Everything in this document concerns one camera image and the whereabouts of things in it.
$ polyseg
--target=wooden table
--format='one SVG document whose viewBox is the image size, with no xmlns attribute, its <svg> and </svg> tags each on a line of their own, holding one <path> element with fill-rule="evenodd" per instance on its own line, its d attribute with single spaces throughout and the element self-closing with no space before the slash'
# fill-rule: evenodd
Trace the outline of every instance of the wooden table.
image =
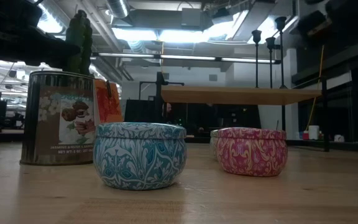
<svg viewBox="0 0 358 224">
<path fill-rule="evenodd" d="M 321 96 L 321 90 L 162 86 L 168 103 L 214 103 L 230 105 L 289 105 Z"/>
<path fill-rule="evenodd" d="M 358 223 L 358 153 L 291 148 L 278 177 L 228 174 L 207 144 L 188 144 L 177 183 L 152 191 L 105 186 L 92 164 L 19 165 L 0 144 L 0 223 Z"/>
</svg>

